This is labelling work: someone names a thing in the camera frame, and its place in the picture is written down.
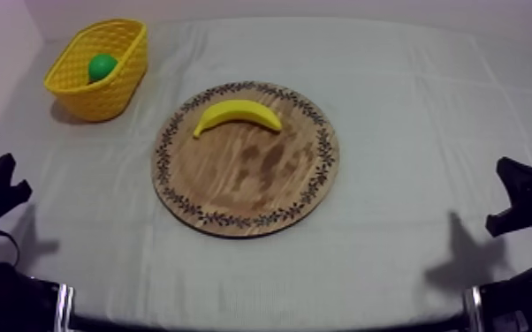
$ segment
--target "white tablecloth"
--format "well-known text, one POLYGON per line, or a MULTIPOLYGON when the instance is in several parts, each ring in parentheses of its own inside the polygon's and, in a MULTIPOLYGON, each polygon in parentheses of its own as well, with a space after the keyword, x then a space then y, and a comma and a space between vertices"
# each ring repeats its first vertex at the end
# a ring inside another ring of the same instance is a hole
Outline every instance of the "white tablecloth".
MULTIPOLYGON (((149 29, 149 68, 127 111, 68 117, 42 85, 47 44, 0 118, 30 205, 0 221, 21 269, 77 289, 76 310, 195 328, 370 327, 450 314, 460 292, 532 267, 532 230, 491 239, 508 207, 495 173, 532 164, 532 49, 348 19, 232 19, 149 29), (234 241, 189 229, 154 193, 158 129, 205 88, 255 79, 326 113, 338 176, 306 220, 234 241), (457 217, 450 218, 454 212, 457 217)), ((0 240, 0 257, 11 260, 0 240)))

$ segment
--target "yellow basket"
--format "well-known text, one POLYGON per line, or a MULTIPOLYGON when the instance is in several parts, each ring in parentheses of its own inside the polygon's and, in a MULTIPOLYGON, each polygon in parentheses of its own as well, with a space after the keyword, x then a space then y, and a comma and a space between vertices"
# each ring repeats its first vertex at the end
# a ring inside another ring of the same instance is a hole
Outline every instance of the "yellow basket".
POLYGON ((45 77, 45 87, 73 113, 87 121, 121 114, 147 70, 147 27, 131 19, 110 19, 74 36, 45 77), (88 84, 88 63, 108 53, 118 64, 104 79, 88 84))

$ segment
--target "banana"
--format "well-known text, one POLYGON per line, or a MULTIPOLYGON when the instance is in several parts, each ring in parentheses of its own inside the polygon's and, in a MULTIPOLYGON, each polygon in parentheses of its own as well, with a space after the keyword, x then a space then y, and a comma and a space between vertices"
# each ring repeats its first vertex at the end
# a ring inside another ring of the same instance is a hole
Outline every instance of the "banana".
POLYGON ((283 127, 277 115, 259 102, 229 100, 218 102, 202 113, 194 130, 194 137, 198 139, 202 131, 235 120, 263 125, 274 132, 280 132, 283 127))

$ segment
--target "wooden tray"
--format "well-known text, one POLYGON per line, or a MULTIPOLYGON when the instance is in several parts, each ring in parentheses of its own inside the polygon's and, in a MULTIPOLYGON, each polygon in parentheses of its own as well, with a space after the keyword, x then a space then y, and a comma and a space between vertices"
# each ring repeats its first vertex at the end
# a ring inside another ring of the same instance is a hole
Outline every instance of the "wooden tray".
POLYGON ((330 190, 338 141, 325 115, 285 87, 245 81, 190 98, 165 123, 152 157, 152 177, 165 206, 183 223, 226 238, 258 237, 289 227, 330 190), (283 130, 227 123, 193 131, 204 110, 229 99, 273 109, 283 130))

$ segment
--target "floral border pattern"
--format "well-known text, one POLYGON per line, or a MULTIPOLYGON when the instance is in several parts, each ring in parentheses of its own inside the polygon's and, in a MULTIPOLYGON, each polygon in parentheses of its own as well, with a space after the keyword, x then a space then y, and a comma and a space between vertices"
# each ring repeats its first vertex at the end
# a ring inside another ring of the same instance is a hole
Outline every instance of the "floral border pattern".
POLYGON ((273 223, 284 222, 288 219, 293 219, 296 215, 300 215, 303 208, 310 204, 317 196, 320 188, 328 180, 330 169, 337 161, 332 155, 332 144, 330 143, 331 134, 323 127, 325 120, 319 114, 311 102, 306 102, 302 97, 297 95, 292 90, 280 87, 273 87, 266 83, 256 83, 253 81, 244 81, 238 83, 228 83, 218 87, 212 87, 204 93, 197 95, 192 101, 186 102, 176 112, 169 124, 161 134, 161 143, 155 150, 156 153, 156 181, 164 189, 161 191, 165 203, 171 202, 185 215, 195 215, 203 224, 218 224, 222 227, 235 226, 240 229, 248 228, 252 225, 257 227, 267 227, 273 223), (301 113, 310 118, 314 125, 320 127, 316 132, 317 140, 317 156, 320 163, 315 167, 315 175, 308 181, 308 187, 305 191, 300 193, 300 201, 294 202, 290 207, 279 208, 266 215, 258 215, 255 218, 246 218, 242 216, 227 215, 219 212, 205 212, 202 206, 194 204, 190 199, 175 192, 173 188, 169 187, 169 178, 171 177, 171 154, 169 146, 173 143, 173 136, 178 132, 179 125, 184 119, 184 115, 190 110, 195 109, 205 102, 209 102, 212 97, 216 95, 224 95, 231 92, 239 92, 241 90, 254 89, 264 94, 276 96, 279 99, 286 101, 293 101, 293 106, 301 109, 301 113))

